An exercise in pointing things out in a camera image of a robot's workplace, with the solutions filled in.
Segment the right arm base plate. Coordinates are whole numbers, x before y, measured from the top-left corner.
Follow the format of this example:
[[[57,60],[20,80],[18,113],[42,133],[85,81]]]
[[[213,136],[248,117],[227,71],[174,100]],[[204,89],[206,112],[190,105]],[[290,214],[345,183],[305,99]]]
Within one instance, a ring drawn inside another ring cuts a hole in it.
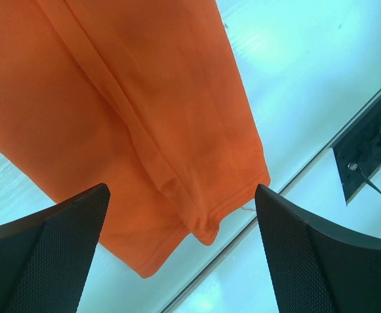
[[[348,122],[331,148],[346,203],[353,200],[363,185],[381,195],[381,190],[371,182],[381,168],[381,89]]]

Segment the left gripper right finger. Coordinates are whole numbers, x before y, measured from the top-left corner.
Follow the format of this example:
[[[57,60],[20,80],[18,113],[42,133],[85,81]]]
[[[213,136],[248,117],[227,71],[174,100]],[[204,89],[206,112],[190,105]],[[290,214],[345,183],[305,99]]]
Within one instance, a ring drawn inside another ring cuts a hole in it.
[[[381,239],[302,209],[264,185],[258,224],[279,312],[381,312]]]

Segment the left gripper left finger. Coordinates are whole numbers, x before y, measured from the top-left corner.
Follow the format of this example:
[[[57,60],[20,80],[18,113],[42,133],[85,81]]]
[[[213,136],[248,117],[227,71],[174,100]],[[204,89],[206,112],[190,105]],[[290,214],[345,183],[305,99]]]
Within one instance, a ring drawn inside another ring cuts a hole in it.
[[[0,225],[0,312],[76,312],[110,200],[101,183]]]

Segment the orange t shirt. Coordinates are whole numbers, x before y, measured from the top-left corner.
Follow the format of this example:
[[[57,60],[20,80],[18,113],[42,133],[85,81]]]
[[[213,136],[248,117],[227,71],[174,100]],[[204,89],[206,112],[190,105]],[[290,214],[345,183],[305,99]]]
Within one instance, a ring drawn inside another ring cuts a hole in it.
[[[215,1],[0,1],[0,153],[144,278],[271,180]]]

